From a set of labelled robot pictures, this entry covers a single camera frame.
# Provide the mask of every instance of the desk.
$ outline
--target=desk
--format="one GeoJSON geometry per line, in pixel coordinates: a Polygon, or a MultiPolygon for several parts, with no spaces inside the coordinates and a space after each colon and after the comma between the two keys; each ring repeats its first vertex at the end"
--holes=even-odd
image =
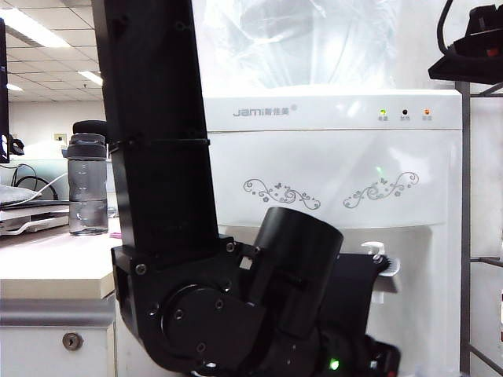
{"type": "MultiPolygon", "coordinates": [[[[119,219],[108,226],[119,232],[119,219]]],[[[0,237],[0,375],[175,375],[150,360],[120,318],[110,249],[121,243],[71,236],[67,226],[0,237]],[[69,332],[84,339],[80,350],[63,347],[69,332]]]]}
{"type": "MultiPolygon", "coordinates": [[[[120,229],[111,219],[110,232],[120,229]]],[[[67,226],[0,237],[1,299],[103,299],[114,290],[110,249],[121,240],[67,226]]]]}

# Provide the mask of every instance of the water dispenser logo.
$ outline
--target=water dispenser logo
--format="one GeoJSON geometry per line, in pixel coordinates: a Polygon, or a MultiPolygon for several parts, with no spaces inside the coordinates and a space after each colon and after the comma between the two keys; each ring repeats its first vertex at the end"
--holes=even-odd
{"type": "Polygon", "coordinates": [[[235,117],[248,117],[248,116],[282,116],[290,115],[299,108],[293,104],[289,108],[238,108],[233,115],[235,117]]]}
{"type": "Polygon", "coordinates": [[[393,182],[381,178],[378,182],[374,182],[370,186],[363,190],[358,190],[352,196],[346,198],[343,201],[343,205],[346,208],[353,209],[358,207],[365,198],[380,200],[386,199],[389,196],[400,197],[405,190],[411,189],[418,183],[419,175],[412,171],[401,173],[393,182]]]}

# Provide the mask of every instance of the ceiling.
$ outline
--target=ceiling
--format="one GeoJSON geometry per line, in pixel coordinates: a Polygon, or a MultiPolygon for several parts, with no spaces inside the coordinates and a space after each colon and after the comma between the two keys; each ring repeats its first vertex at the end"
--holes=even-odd
{"type": "Polygon", "coordinates": [[[9,101],[103,100],[101,87],[78,73],[99,71],[90,3],[90,0],[0,0],[0,7],[18,8],[72,46],[40,47],[8,31],[9,82],[23,89],[10,90],[9,101]]]}

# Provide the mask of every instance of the metal shelf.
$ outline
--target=metal shelf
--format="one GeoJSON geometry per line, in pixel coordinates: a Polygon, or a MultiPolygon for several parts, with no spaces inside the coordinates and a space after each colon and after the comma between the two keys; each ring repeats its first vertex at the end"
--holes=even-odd
{"type": "Polygon", "coordinates": [[[471,98],[502,98],[503,93],[495,93],[503,89],[503,82],[480,93],[471,93],[469,82],[456,82],[456,89],[463,97],[463,204],[462,204],[462,236],[461,236],[461,362],[460,370],[470,374],[470,355],[473,353],[499,375],[503,376],[503,368],[470,343],[470,294],[472,263],[484,263],[503,267],[499,257],[474,257],[471,252],[471,98]]]}

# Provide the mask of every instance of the computer monitor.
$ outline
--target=computer monitor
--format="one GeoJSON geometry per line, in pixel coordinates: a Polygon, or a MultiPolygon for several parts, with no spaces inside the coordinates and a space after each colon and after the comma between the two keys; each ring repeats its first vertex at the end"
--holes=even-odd
{"type": "Polygon", "coordinates": [[[9,94],[7,90],[6,24],[0,18],[0,163],[9,162],[9,94]]]}

